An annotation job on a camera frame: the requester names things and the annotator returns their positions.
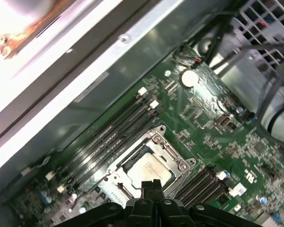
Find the motherboard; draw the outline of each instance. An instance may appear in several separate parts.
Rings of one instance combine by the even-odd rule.
[[[9,204],[23,227],[54,226],[106,202],[125,206],[141,181],[160,179],[187,208],[204,202],[284,227],[284,157],[254,121],[207,65],[169,56]]]

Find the label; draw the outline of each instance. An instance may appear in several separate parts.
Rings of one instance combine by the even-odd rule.
[[[257,176],[247,169],[244,171],[246,173],[245,178],[248,180],[249,183],[256,183],[257,182]]]
[[[73,102],[81,102],[82,99],[84,99],[96,86],[98,86],[106,77],[108,77],[108,75],[108,72],[102,73],[91,85],[89,85],[87,89],[85,89],[80,95],[78,95],[78,97],[76,97]]]

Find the cpu socket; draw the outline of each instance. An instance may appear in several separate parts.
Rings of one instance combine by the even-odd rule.
[[[149,130],[108,167],[109,176],[100,187],[116,202],[140,198],[142,181],[159,179],[170,198],[181,187],[195,160],[184,160],[164,137],[165,131],[164,125]]]

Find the metal vent grille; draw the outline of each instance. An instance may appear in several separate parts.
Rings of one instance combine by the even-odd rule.
[[[253,45],[284,42],[284,0],[250,0],[237,17],[239,31]],[[275,69],[284,60],[284,51],[258,51],[264,63]]]

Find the black cable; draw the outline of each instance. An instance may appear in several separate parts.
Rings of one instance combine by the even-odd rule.
[[[276,122],[276,120],[280,117],[280,115],[282,115],[284,113],[284,105],[282,106],[282,108],[280,110],[278,110],[275,115],[271,118],[268,127],[267,127],[267,131],[271,134],[272,129],[274,127],[274,124]]]
[[[57,156],[58,153],[55,153],[53,155],[46,155],[41,157],[40,159],[38,159],[37,161],[35,161],[33,164],[31,164],[30,166],[28,166],[27,168],[30,168],[26,173],[20,173],[18,174],[16,177],[14,177],[14,179],[12,179],[0,192],[0,205],[7,203],[8,200],[6,200],[6,195],[10,192],[10,190],[13,189],[13,187],[27,174],[31,173],[32,170],[35,170],[37,168],[41,168],[45,165],[48,164],[49,160],[53,157],[53,156]]]
[[[246,51],[246,50],[272,50],[272,49],[284,49],[284,43],[281,44],[260,44],[260,45],[246,45],[239,48],[240,51]],[[225,63],[232,60],[237,54],[232,51],[229,53],[223,60],[221,60],[219,63],[212,66],[212,70],[216,70]]]
[[[232,17],[238,13],[239,11],[232,11],[228,10],[230,7],[228,6],[223,11],[209,11],[202,14],[200,17],[211,15],[211,16],[221,16],[221,15],[232,15]],[[207,35],[213,27],[217,26],[220,23],[219,20],[217,20],[217,17],[212,18],[208,23],[205,24],[203,28],[201,28],[193,37],[191,37],[189,40],[187,40],[184,43],[181,43],[181,45],[176,48],[176,51],[173,54],[173,57],[178,57],[182,60],[193,60],[191,57],[187,56],[181,56],[180,53],[183,51],[184,47],[186,45],[190,45],[191,48],[194,48],[194,46],[202,39],[205,35]]]
[[[216,69],[220,68],[222,65],[224,65],[225,63],[227,63],[228,61],[230,61],[234,56],[236,56],[237,53],[235,53],[234,51],[231,52],[230,54],[228,54],[223,60],[221,60],[220,62],[218,62],[217,64],[215,64],[214,66],[212,66],[212,71],[215,71]]]
[[[262,86],[262,88],[261,88],[261,90],[260,90],[256,115],[258,114],[258,112],[259,112],[259,110],[260,110],[260,106],[262,105],[262,103],[263,103],[263,101],[264,101],[268,84],[269,84],[270,81],[273,79],[273,77],[274,77],[274,76],[271,74],[270,77],[267,79],[267,81],[264,83],[264,85]]]
[[[273,137],[263,126],[262,126],[262,120],[264,117],[264,114],[266,113],[269,105],[271,104],[273,98],[275,97],[276,93],[280,89],[280,87],[284,84],[284,74],[279,75],[274,83],[272,84],[272,87],[270,88],[268,94],[266,95],[265,99],[263,100],[262,105],[259,107],[258,112],[256,114],[257,121],[256,121],[256,127],[258,132],[260,132],[264,137],[266,137],[269,141],[276,143],[284,148],[284,142],[281,140],[276,139]]]

